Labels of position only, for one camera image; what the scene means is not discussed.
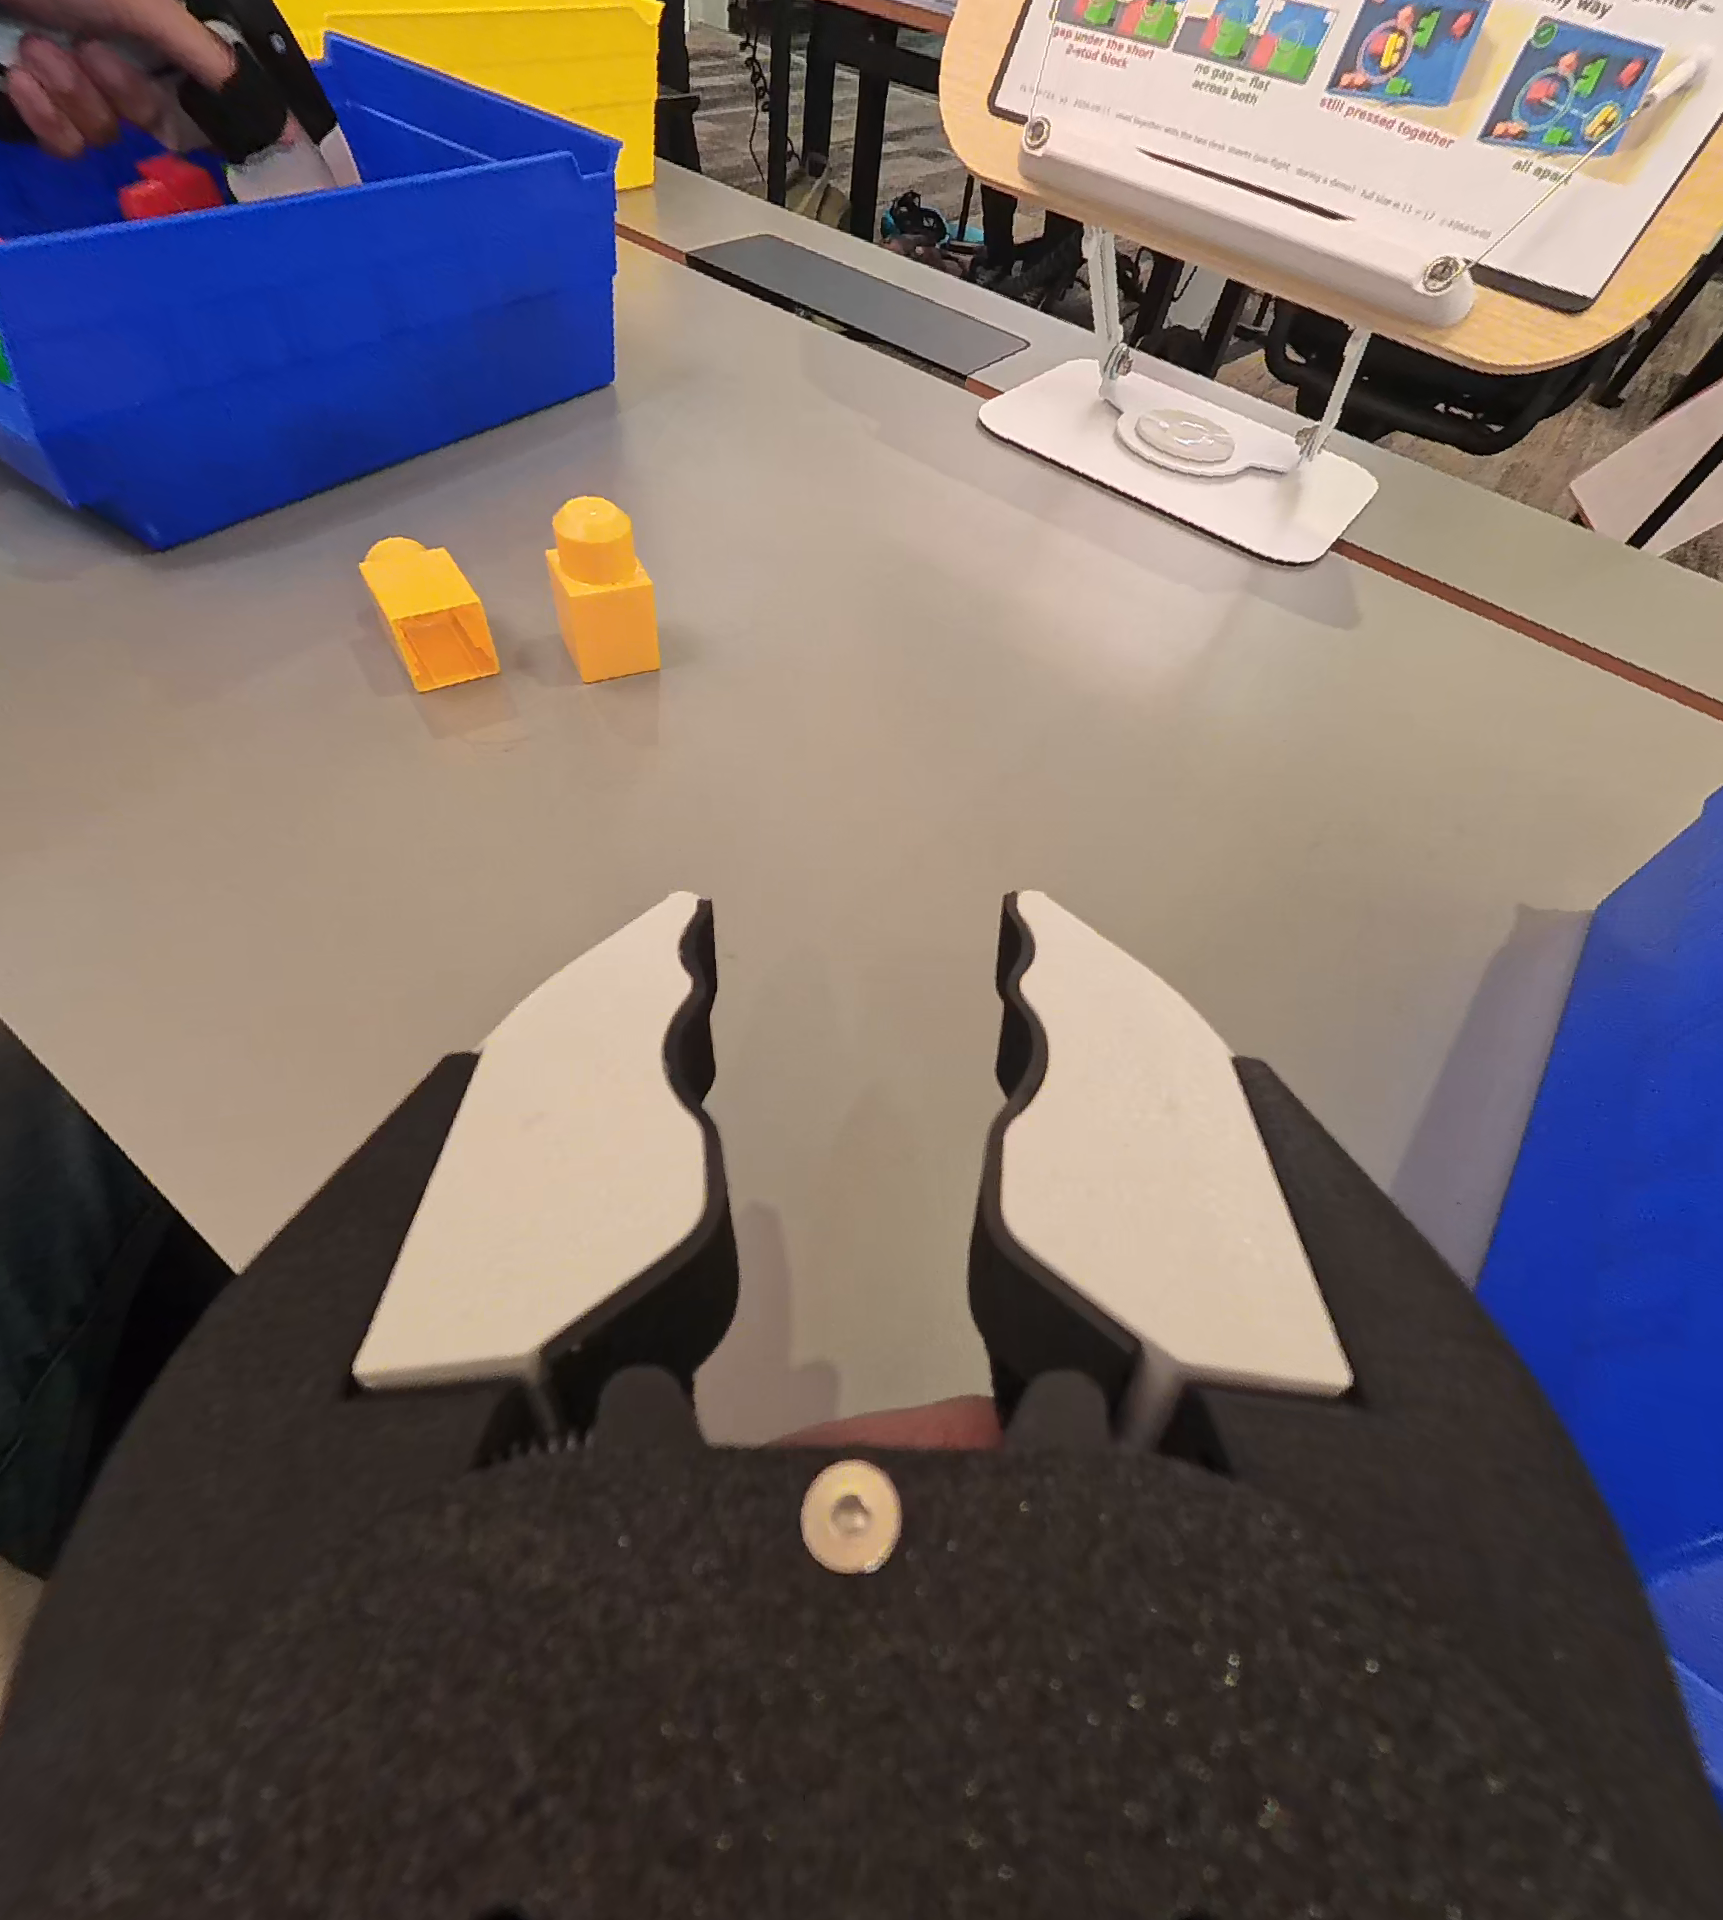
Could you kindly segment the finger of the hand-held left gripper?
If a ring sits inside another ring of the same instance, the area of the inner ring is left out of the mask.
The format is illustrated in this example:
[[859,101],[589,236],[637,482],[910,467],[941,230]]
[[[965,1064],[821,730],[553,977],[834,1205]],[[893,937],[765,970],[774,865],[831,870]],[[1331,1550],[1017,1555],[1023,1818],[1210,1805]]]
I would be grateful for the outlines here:
[[217,117],[215,150],[223,158],[223,182],[237,205],[363,182],[341,117],[327,117],[321,127],[297,117],[280,117],[280,127]]

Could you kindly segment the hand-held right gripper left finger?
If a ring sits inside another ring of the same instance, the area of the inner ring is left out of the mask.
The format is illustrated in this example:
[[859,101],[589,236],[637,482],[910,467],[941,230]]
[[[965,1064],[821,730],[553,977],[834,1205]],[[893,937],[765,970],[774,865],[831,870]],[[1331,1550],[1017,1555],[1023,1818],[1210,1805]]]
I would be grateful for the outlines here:
[[352,1359],[367,1393],[692,1384],[737,1314],[716,990],[716,902],[668,895],[490,1029]]

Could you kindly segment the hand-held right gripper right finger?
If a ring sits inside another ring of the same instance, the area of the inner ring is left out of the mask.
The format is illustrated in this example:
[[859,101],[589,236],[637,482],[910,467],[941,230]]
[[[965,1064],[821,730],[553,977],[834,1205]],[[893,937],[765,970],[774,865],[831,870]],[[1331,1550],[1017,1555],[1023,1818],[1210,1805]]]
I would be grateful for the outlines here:
[[999,902],[994,997],[967,1228],[994,1404],[1054,1373],[1109,1409],[1192,1384],[1337,1404],[1354,1361],[1210,1018],[1036,887]]

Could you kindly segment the blue storage bin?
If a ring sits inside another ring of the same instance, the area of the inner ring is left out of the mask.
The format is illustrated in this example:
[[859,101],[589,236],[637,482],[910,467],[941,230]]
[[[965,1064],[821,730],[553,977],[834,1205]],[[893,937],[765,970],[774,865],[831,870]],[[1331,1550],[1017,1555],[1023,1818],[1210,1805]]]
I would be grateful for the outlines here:
[[127,219],[142,133],[0,145],[0,464],[149,548],[187,543],[612,383],[601,128],[331,24],[355,182]]
[[1723,786],[1591,920],[1478,1299],[1620,1522],[1723,1807]]

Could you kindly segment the orange mega block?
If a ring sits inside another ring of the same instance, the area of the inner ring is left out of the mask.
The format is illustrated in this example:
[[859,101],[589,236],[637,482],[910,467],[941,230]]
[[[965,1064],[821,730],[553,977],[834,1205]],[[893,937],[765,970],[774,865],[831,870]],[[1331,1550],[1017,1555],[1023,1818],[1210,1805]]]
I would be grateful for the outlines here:
[[409,536],[375,540],[363,558],[363,587],[415,691],[498,676],[486,607],[452,548]]
[[658,587],[622,505],[571,497],[553,512],[545,565],[567,657],[585,683],[660,670]]

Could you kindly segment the person's left hand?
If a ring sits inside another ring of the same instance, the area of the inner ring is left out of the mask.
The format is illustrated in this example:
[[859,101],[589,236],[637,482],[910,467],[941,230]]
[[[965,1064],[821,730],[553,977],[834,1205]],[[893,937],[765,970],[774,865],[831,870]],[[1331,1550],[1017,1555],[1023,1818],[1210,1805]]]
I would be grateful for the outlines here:
[[179,0],[14,0],[24,29],[7,101],[55,158],[109,146],[122,127],[162,133],[179,114],[179,82],[223,89],[239,48]]

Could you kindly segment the yellow storage bin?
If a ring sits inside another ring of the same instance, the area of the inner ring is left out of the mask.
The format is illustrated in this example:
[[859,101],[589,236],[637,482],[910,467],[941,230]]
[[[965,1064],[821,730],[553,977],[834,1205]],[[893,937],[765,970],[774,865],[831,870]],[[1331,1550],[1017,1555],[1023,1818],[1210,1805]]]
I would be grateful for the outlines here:
[[658,181],[658,0],[287,0],[297,46],[350,34],[622,145],[618,186]]

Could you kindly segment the person's jeans leg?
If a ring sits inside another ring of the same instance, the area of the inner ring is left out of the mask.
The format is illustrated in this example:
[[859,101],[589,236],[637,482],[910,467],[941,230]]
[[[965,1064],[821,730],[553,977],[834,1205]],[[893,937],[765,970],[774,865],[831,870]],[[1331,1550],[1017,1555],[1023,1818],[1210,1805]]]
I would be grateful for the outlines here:
[[0,1559],[47,1575],[227,1258],[0,1018]]

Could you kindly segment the black flat panel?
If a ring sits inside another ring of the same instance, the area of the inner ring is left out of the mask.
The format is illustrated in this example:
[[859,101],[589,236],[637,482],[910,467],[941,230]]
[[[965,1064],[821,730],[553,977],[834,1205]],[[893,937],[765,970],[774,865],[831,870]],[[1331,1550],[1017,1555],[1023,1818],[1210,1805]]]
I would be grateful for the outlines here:
[[687,249],[685,260],[687,269],[740,294],[778,302],[803,320],[831,328],[868,347],[893,351],[955,383],[967,383],[994,363],[1027,351],[1027,339],[1014,332],[778,233],[730,236]]

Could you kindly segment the white board stand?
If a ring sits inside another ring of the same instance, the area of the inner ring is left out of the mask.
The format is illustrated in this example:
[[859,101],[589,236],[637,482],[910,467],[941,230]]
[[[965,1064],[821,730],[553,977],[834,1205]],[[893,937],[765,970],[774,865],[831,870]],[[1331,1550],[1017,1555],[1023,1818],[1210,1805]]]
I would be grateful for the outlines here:
[[1132,369],[1116,291],[1116,242],[1084,230],[1092,359],[1070,359],[981,401],[979,425],[1054,467],[1066,467],[1195,536],[1259,565],[1320,565],[1370,508],[1380,478],[1331,445],[1337,401],[1310,425],[1263,425],[1210,397]]

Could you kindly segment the printed instruction sheet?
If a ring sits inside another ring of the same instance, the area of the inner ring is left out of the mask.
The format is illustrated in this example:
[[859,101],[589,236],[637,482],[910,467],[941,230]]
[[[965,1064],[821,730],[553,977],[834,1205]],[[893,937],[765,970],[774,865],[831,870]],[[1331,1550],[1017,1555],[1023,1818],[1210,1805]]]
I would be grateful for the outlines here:
[[1452,328],[1585,312],[1723,127],[1723,6],[1027,6],[1023,175]]

